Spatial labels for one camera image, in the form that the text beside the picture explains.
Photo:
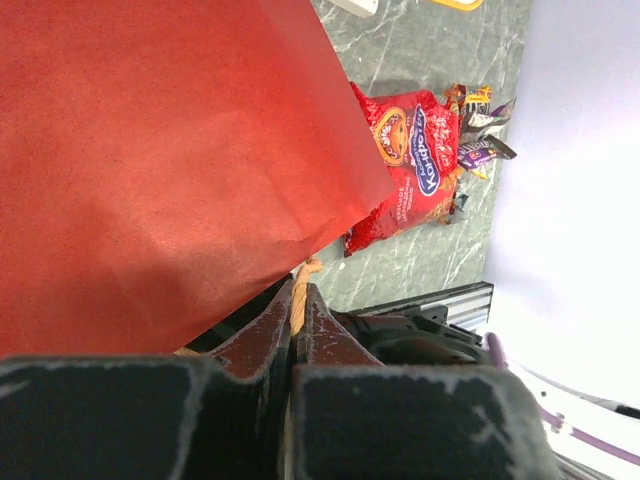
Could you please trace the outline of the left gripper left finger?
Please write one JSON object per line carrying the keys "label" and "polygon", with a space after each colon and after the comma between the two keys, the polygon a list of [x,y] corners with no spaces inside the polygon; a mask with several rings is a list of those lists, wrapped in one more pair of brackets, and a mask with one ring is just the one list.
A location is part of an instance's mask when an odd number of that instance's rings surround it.
{"label": "left gripper left finger", "polygon": [[274,479],[292,283],[194,356],[22,356],[1,363],[5,479]]}

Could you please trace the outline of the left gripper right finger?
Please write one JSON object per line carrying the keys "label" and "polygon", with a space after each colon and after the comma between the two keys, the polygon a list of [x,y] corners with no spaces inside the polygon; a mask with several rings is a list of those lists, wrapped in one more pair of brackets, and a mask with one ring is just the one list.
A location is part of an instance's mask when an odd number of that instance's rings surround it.
{"label": "left gripper right finger", "polygon": [[297,479],[556,479],[524,383],[490,364],[387,366],[307,288],[292,386]]}

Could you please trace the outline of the red brown paper bag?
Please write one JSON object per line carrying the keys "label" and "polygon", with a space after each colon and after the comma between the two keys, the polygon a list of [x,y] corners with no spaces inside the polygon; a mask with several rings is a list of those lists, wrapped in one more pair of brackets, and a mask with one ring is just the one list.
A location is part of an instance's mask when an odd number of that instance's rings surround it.
{"label": "red brown paper bag", "polygon": [[172,352],[392,181],[308,1],[1,5],[1,352]]}

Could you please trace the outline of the yellow M&M's packet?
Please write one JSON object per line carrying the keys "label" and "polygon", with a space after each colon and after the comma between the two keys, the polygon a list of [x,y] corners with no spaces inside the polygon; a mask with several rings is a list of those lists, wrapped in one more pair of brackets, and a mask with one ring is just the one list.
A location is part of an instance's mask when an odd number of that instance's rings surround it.
{"label": "yellow M&M's packet", "polygon": [[476,169],[469,170],[469,173],[473,174],[474,176],[478,177],[481,180],[486,180],[488,178],[484,167],[479,167]]}
{"label": "yellow M&M's packet", "polygon": [[445,92],[451,105],[457,106],[460,115],[468,112],[487,114],[490,111],[493,91],[489,85],[467,86],[453,85]]}

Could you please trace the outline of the red cookie snack bag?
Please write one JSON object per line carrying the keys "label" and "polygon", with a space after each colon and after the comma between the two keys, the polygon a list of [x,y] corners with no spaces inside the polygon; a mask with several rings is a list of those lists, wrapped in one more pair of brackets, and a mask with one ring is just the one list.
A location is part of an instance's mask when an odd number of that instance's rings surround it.
{"label": "red cookie snack bag", "polygon": [[351,88],[361,107],[393,192],[343,236],[346,257],[424,223],[444,221],[459,174],[459,117],[429,90],[369,97]]}

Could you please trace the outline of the purple brown M&M's packet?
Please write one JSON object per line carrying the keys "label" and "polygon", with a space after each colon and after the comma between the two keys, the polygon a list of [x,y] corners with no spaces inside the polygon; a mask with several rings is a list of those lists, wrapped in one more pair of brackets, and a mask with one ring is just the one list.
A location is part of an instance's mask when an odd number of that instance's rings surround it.
{"label": "purple brown M&M's packet", "polygon": [[458,149],[458,165],[466,171],[479,171],[494,159],[512,160],[517,153],[493,135],[461,145]]}

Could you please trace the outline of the dark snack bar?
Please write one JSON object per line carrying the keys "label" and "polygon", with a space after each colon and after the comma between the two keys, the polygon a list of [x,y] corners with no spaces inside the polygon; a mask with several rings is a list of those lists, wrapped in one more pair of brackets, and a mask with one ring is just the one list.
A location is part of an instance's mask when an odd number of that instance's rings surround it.
{"label": "dark snack bar", "polygon": [[491,113],[480,110],[467,112],[461,122],[459,142],[466,144],[477,141],[487,135],[497,136],[510,122],[517,99],[514,98],[496,107]]}

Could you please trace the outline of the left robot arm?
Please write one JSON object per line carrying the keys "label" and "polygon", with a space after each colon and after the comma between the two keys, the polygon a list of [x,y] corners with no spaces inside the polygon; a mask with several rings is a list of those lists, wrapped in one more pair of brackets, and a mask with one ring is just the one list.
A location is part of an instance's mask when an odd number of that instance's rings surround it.
{"label": "left robot arm", "polygon": [[508,357],[481,282],[352,312],[284,278],[178,356],[1,364],[5,479],[635,479],[636,409]]}

